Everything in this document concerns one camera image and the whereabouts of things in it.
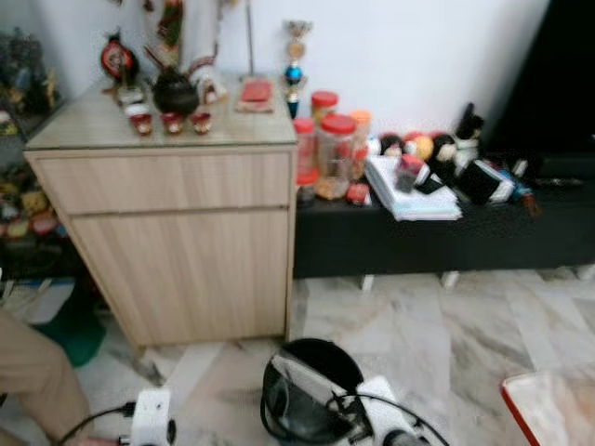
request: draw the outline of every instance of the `white plastic object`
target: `white plastic object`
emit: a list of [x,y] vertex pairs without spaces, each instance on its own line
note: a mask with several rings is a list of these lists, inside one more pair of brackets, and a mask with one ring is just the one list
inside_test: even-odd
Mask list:
[[149,106],[147,104],[132,104],[132,105],[128,105],[126,108],[124,108],[124,113],[128,117],[135,116],[137,114],[150,113],[150,112],[151,112],[151,109],[149,108]]
[[[385,400],[397,402],[392,394],[389,382],[384,376],[376,376],[364,381],[357,387],[357,393],[375,395]],[[412,435],[416,434],[414,429],[405,420],[403,412],[396,407],[390,406],[383,401],[371,400],[365,397],[361,397],[361,400],[365,408],[365,414],[374,431],[376,444],[382,444],[385,437],[396,429]]]
[[169,446],[167,425],[170,400],[171,391],[168,388],[145,389],[139,393],[132,417],[131,446]]

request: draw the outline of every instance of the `red lid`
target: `red lid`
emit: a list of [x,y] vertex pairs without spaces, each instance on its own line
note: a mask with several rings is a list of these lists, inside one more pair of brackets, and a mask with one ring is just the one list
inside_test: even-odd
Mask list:
[[358,151],[355,151],[355,159],[358,161],[361,161],[366,156],[368,156],[368,146],[367,145],[363,149],[359,149]]
[[310,118],[294,119],[296,133],[312,133],[314,131],[314,121]]
[[314,184],[318,181],[318,169],[312,169],[306,175],[297,176],[297,183],[299,186],[305,186],[307,184]]
[[344,114],[327,114],[321,122],[323,130],[335,135],[350,135],[355,131],[357,123]]
[[311,100],[316,107],[332,107],[338,104],[338,95],[332,91],[318,90],[312,93]]

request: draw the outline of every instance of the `small red cup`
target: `small red cup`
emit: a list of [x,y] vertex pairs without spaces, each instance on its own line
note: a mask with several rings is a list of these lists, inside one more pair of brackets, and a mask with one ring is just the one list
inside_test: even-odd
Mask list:
[[152,117],[148,113],[133,114],[130,116],[130,122],[142,137],[147,136],[152,132]]
[[190,119],[192,128],[199,135],[206,135],[211,129],[211,113],[196,113]]
[[178,135],[184,129],[184,117],[179,113],[164,113],[161,115],[161,120],[169,135]]

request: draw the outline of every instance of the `cabinet door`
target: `cabinet door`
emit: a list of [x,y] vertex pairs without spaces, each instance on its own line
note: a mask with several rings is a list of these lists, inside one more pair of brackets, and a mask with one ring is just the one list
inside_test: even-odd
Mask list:
[[286,210],[78,217],[73,227],[142,346],[284,332]]

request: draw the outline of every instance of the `decorative ornament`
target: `decorative ornament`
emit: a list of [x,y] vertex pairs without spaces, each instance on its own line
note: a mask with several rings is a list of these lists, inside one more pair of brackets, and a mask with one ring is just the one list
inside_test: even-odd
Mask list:
[[132,81],[139,72],[139,62],[132,51],[122,45],[120,30],[108,37],[101,51],[101,66],[116,82]]
[[299,60],[306,54],[306,46],[301,39],[312,29],[311,21],[304,20],[290,20],[285,24],[285,28],[292,36],[292,40],[287,46],[287,55],[289,56],[289,66],[285,70],[283,76],[283,84],[285,87],[285,96],[287,99],[287,107],[292,119],[298,115],[299,105],[299,90],[301,90],[307,82],[304,72],[299,66]]

